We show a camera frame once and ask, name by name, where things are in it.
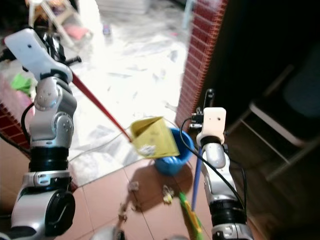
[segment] red brick pillar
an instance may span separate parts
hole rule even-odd
[[[228,0],[195,0],[189,51],[175,117],[178,126],[196,110],[227,4]]]
[[[2,103],[0,103],[0,133],[21,147],[26,149],[30,148],[30,145],[23,134],[19,121]]]

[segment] marble floor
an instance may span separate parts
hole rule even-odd
[[[174,126],[189,31],[181,28],[183,9],[156,0],[146,14],[100,11],[94,0],[79,0],[82,24],[90,37],[65,47],[65,55],[79,55],[71,68],[108,111],[128,131],[130,124],[150,116],[164,116]],[[111,34],[103,34],[109,25]],[[77,100],[75,133],[69,166],[79,186],[140,159],[116,126],[73,84]]]

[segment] red stick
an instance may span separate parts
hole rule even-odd
[[[74,85],[80,89],[84,95],[86,95],[117,127],[120,131],[126,135],[126,137],[131,142],[131,137],[126,133],[125,129],[117,122],[117,120],[108,112],[108,110],[102,105],[102,103],[95,97],[95,95],[84,85],[82,81],[78,78],[77,75],[72,73]]]

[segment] wire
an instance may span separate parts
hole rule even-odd
[[[117,137],[119,137],[119,136],[122,135],[122,134],[123,134],[123,132],[120,132],[118,135],[116,135],[116,136],[115,136],[114,138],[112,138],[111,140],[109,140],[109,141],[107,141],[107,142],[105,142],[105,143],[103,143],[103,144],[101,144],[101,145],[99,145],[99,146],[90,148],[90,149],[88,149],[88,150],[85,150],[85,151],[79,153],[78,155],[76,155],[76,156],[74,156],[73,158],[71,158],[71,159],[69,160],[69,163],[70,163],[72,160],[80,157],[80,156],[83,155],[83,154],[87,154],[87,153],[90,153],[90,152],[92,152],[92,151],[94,151],[94,150],[98,150],[98,149],[104,147],[105,145],[111,143],[113,140],[115,140]]]
[[[190,152],[192,152],[194,155],[196,155],[202,162],[204,162],[205,164],[207,164],[221,179],[222,181],[230,188],[230,190],[233,192],[233,194],[235,195],[235,197],[237,198],[237,200],[241,203],[243,209],[245,210],[245,206],[244,206],[244,202],[242,201],[241,197],[239,196],[239,193],[237,193],[237,191],[234,189],[233,186],[231,186],[231,184],[224,178],[224,176],[222,176],[220,174],[220,172],[217,171],[217,169],[212,166],[208,161],[206,161],[202,156],[200,156],[197,152],[195,152],[193,149],[191,149],[191,147],[188,146],[188,144],[185,142],[185,140],[183,139],[182,136],[182,129],[184,128],[185,123],[191,120],[191,117],[186,118],[181,127],[180,127],[180,138],[182,140],[182,143],[185,145],[185,147],[187,149],[189,149]]]
[[[24,153],[30,155],[30,151],[28,149],[26,149],[22,146],[19,146],[18,144],[16,144],[13,141],[10,141],[2,133],[0,133],[0,138],[2,138],[6,143],[10,144],[11,146],[15,147],[16,149],[20,150],[21,152],[24,152]]]
[[[22,128],[22,131],[23,131],[23,135],[26,139],[26,141],[28,142],[28,144],[30,145],[30,136],[29,136],[29,133],[26,129],[26,115],[28,113],[28,111],[34,106],[35,104],[34,103],[31,103],[22,113],[22,116],[21,116],[21,128]]]
[[[247,184],[247,174],[246,174],[246,171],[245,171],[245,168],[242,166],[242,164],[238,161],[235,161],[235,160],[232,160],[230,157],[229,157],[230,161],[236,165],[239,166],[239,169],[241,170],[241,174],[242,174],[242,182],[243,182],[243,195],[244,195],[244,210],[245,212],[247,212],[247,206],[248,206],[248,202],[247,202],[247,199],[248,199],[248,184]]]

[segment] blue bucket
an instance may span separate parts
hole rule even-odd
[[[170,128],[170,130],[173,134],[180,155],[158,158],[155,160],[155,167],[160,173],[168,176],[173,176],[176,175],[181,170],[183,165],[185,165],[189,161],[189,158],[191,157],[192,153],[189,151],[189,149],[186,148],[186,146],[181,141],[179,128]],[[194,142],[186,132],[182,131],[182,137],[191,149],[195,147]]]

